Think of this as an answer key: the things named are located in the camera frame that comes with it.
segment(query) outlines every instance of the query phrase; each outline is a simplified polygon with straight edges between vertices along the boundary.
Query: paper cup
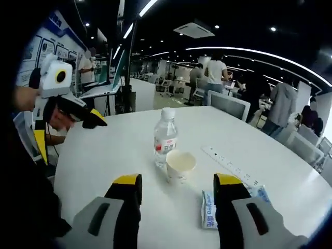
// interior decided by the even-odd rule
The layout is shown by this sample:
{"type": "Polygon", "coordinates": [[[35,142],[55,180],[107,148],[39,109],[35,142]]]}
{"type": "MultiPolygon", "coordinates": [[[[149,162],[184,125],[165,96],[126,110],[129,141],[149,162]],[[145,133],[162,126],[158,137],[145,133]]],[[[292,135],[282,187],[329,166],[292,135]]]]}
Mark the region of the paper cup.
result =
{"type": "Polygon", "coordinates": [[[172,150],[166,156],[167,175],[169,183],[183,183],[196,166],[195,157],[189,152],[172,150]]]}

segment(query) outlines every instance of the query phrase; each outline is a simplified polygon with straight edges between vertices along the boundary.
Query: white round table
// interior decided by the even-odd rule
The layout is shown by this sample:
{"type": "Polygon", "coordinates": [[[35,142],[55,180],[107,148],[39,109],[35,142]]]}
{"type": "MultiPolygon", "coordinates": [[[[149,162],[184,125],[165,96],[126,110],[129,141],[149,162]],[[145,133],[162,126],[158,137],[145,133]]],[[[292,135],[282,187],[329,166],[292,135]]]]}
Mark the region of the white round table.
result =
{"type": "Polygon", "coordinates": [[[54,190],[62,217],[74,216],[104,196],[121,175],[143,178],[138,247],[219,248],[217,230],[201,228],[202,190],[213,189],[213,174],[227,173],[207,156],[213,146],[265,185],[273,207],[294,235],[310,236],[331,207],[332,189],[306,162],[250,125],[210,106],[176,109],[177,149],[191,152],[197,166],[180,187],[154,166],[154,127],[160,110],[106,117],[107,127],[70,129],[59,158],[54,190]]]}

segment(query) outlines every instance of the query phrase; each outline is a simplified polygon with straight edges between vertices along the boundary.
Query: hand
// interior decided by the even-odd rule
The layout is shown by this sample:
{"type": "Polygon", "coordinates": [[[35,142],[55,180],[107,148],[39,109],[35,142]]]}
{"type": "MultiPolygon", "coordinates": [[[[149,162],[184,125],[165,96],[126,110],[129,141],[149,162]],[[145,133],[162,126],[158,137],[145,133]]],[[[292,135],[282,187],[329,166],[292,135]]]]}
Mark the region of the hand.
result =
{"type": "Polygon", "coordinates": [[[50,125],[57,131],[60,131],[63,128],[68,131],[70,127],[74,126],[74,122],[70,117],[63,114],[56,106],[50,119],[50,125]]]}
{"type": "Polygon", "coordinates": [[[38,89],[31,87],[15,87],[13,104],[21,112],[25,110],[33,111],[38,95],[38,89]]]}

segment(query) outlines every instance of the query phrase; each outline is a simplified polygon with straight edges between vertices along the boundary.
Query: water bottle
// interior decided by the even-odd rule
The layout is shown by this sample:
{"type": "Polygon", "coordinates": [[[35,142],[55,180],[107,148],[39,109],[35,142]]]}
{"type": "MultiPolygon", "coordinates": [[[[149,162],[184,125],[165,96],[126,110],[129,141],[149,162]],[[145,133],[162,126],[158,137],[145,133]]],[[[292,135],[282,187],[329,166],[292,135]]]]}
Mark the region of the water bottle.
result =
{"type": "Polygon", "coordinates": [[[174,123],[175,109],[163,108],[161,119],[155,127],[155,163],[162,168],[166,163],[166,154],[173,150],[177,142],[177,128],[174,123]]]}

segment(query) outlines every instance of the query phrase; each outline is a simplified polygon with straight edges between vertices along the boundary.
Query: ceiling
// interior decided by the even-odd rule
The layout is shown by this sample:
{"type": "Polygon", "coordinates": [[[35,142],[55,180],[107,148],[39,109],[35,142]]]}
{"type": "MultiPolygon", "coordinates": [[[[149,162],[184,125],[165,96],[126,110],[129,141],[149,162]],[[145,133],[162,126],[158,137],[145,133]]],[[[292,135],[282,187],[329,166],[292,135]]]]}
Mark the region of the ceiling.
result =
{"type": "MultiPolygon", "coordinates": [[[[66,6],[60,9],[65,19],[78,30],[87,46],[96,46],[98,27],[106,37],[123,37],[130,24],[149,0],[126,0],[125,22],[122,32],[116,32],[116,1],[77,1],[83,23],[66,6]]],[[[211,55],[216,49],[186,50],[193,47],[236,47],[270,53],[287,58],[307,68],[315,68],[328,82],[332,82],[332,22],[314,0],[296,1],[213,1],[213,0],[158,0],[137,23],[133,52],[134,60],[197,62],[199,56],[211,55]],[[215,36],[194,39],[173,31],[194,19],[203,22],[215,36]],[[169,52],[159,56],[154,54],[169,52]]],[[[326,82],[297,65],[256,52],[223,49],[227,66],[250,69],[282,82],[300,80],[312,86],[312,94],[331,91],[326,82]]],[[[234,71],[234,75],[250,71],[234,71]]],[[[266,78],[276,85],[276,80],[266,78]]]]}

